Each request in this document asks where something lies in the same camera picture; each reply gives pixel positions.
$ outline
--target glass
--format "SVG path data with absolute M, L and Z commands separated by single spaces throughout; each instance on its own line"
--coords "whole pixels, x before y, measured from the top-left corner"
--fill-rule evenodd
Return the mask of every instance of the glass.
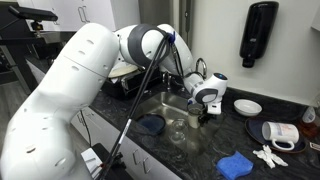
M 188 105 L 188 123 L 192 128 L 198 128 L 200 123 L 198 117 L 203 114 L 204 107 L 201 104 Z
M 188 125 L 184 119 L 177 119 L 172 122 L 169 132 L 169 139 L 174 144 L 181 144 L 188 137 Z

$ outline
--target bottle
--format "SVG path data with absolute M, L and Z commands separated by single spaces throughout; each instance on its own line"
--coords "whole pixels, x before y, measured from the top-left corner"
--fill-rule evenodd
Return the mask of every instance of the bottle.
M 302 119 L 299 120 L 297 128 L 307 138 L 314 138 L 319 134 L 319 116 L 313 107 L 309 107 L 303 114 Z

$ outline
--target faucet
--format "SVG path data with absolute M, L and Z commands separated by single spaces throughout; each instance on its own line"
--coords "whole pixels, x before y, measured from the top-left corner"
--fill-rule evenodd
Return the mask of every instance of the faucet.
M 162 83 L 167 83 L 167 90 L 168 91 L 171 89 L 170 82 L 171 82 L 171 76 L 168 73 L 168 71 L 166 71 L 162 74 Z
M 198 60 L 197 60 L 197 63 L 196 63 L 196 72 L 199 72 L 198 71 L 198 68 L 199 68 L 199 63 L 202 63 L 202 76 L 203 76 L 203 79 L 205 80 L 205 79 L 207 79 L 207 64 L 206 64 L 206 62 L 202 59 L 202 58 L 199 58 Z

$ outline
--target black cable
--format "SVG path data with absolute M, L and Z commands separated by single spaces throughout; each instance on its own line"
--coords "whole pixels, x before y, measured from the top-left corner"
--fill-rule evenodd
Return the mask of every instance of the black cable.
M 189 45 L 189 32 L 187 32 L 187 45 Z
M 91 145 L 91 135 L 90 135 L 89 128 L 88 128 L 88 125 L 87 125 L 87 123 L 86 123 L 86 120 L 84 119 L 82 110 L 80 110 L 80 114 L 81 114 L 81 117 L 82 117 L 82 120 L 83 120 L 83 121 L 80 122 L 80 123 L 82 123 L 82 124 L 86 127 L 87 133 L 88 133 L 88 138 L 89 138 L 89 145 L 90 145 L 90 147 L 92 147 L 92 145 Z
M 173 56 L 173 59 L 174 59 L 174 62 L 175 62 L 176 68 L 177 68 L 178 75 L 181 78 L 183 78 L 184 77 L 183 68 L 182 68 L 182 64 L 181 64 L 179 51 L 178 51 L 177 47 L 174 44 L 171 46 L 171 48 L 173 49 L 174 54 L 176 54 L 176 55 Z
M 106 175 L 108 174 L 108 171 L 110 170 L 111 166 L 112 166 L 112 163 L 113 163 L 113 160 L 114 160 L 114 157 L 115 155 L 118 153 L 119 149 L 120 149 L 120 146 L 121 146 L 121 142 L 120 142 L 120 138 L 123 137 L 125 134 L 126 134 L 126 131 L 128 129 L 128 127 L 130 126 L 130 123 L 131 123 L 131 118 L 133 116 L 133 114 L 135 113 L 135 110 L 138 106 L 138 103 L 140 102 L 140 99 L 143 95 L 143 91 L 145 90 L 145 88 L 147 87 L 147 84 L 154 72 L 154 70 L 156 69 L 157 65 L 160 63 L 160 57 L 161 57 L 161 54 L 162 54 L 162 51 L 166 45 L 166 42 L 167 42 L 167 39 L 169 38 L 169 36 L 165 36 L 163 37 L 163 39 L 161 40 L 156 52 L 155 52 L 155 55 L 147 69 L 147 72 L 142 80 L 142 83 L 141 83 L 141 86 L 139 88 L 139 91 L 138 91 L 138 94 L 133 102 L 133 105 L 131 106 L 131 109 L 130 109 L 130 112 L 129 112 L 129 115 L 128 115 L 128 120 L 127 120 L 127 123 L 126 125 L 123 127 L 121 133 L 119 134 L 119 136 L 117 137 L 117 140 L 116 140 L 116 143 L 113 145 L 112 147 L 112 150 L 108 156 L 108 158 L 103 162 L 103 168 L 102 170 L 100 171 L 100 174 L 98 176 L 97 179 L 104 179 L 106 177 Z

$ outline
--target floor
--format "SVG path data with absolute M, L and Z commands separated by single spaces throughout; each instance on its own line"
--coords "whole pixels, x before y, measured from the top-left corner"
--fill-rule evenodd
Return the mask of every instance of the floor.
M 8 122 L 27 97 L 18 81 L 0 85 L 0 154 Z M 78 152 L 89 148 L 89 144 L 72 125 L 70 126 L 70 134 Z

